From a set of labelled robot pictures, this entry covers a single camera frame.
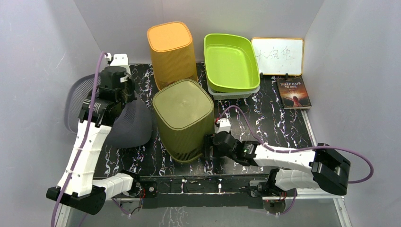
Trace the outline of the grey slatted plastic basket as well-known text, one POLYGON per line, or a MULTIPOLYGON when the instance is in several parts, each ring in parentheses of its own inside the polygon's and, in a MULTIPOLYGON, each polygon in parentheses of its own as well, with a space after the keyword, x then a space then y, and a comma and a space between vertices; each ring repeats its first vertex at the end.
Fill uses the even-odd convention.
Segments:
MULTIPOLYGON (((84 99, 92 91, 94 74, 77 80, 69 90, 64 123, 68 131, 78 132, 78 115, 84 99)), ((146 144, 152 135, 151 111, 146 107, 139 95, 136 100, 128 103, 105 139, 105 144, 115 148, 132 148, 146 144)))

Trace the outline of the olive green slatted basket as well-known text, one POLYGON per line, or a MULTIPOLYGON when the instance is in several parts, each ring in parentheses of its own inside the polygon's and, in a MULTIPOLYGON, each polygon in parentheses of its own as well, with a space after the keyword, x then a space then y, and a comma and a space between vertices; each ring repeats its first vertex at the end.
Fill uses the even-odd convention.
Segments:
POLYGON ((184 79, 158 91, 152 104, 168 154, 179 163, 202 156, 204 137, 214 133, 214 102, 208 93, 197 82, 184 79))

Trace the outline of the white perforated plastic tray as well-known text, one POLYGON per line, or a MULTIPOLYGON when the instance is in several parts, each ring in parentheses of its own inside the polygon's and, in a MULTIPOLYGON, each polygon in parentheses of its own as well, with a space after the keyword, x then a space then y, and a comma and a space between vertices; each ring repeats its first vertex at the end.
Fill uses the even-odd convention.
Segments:
POLYGON ((239 92, 218 92, 210 87, 210 82, 206 80, 208 92, 215 100, 230 100, 230 99, 247 99, 251 95, 256 94, 260 90, 260 86, 250 91, 239 91, 239 92))

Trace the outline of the orange slatted plastic basket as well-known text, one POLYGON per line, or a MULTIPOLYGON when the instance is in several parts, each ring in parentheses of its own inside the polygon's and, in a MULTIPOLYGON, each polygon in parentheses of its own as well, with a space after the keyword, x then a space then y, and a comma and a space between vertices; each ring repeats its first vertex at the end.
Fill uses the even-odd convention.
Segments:
POLYGON ((154 80, 159 90, 183 80, 198 81, 193 38, 180 21, 153 26, 147 31, 154 80))

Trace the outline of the lime green plastic tub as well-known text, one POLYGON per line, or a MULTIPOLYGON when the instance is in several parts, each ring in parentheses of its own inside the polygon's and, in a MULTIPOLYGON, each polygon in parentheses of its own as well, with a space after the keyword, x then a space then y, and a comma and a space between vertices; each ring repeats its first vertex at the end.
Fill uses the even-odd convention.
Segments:
POLYGON ((260 75, 251 41, 231 34, 204 37, 207 81, 218 92, 244 92, 260 85, 260 75))

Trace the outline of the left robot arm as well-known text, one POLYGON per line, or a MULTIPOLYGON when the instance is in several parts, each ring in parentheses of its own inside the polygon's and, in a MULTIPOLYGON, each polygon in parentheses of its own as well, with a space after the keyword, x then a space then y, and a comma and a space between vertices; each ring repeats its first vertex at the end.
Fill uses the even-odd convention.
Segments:
POLYGON ((135 85, 122 66, 107 66, 97 72, 94 85, 78 115, 78 133, 66 170, 59 183, 46 192, 46 198, 91 215, 120 193, 135 197, 141 191, 135 174, 128 171, 103 180, 93 179, 100 151, 115 120, 126 104, 136 99, 135 85))

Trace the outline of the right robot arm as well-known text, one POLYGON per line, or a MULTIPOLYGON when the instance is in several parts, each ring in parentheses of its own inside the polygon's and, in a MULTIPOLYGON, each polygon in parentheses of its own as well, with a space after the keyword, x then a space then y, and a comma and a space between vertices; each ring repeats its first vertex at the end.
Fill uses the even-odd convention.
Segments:
POLYGON ((256 141, 240 141, 221 131, 204 137, 205 157, 228 157, 243 166, 271 166, 268 180, 260 186, 251 186, 273 196, 292 189, 322 189, 343 196, 348 191, 350 161, 332 148, 315 148, 280 153, 269 150, 256 141))

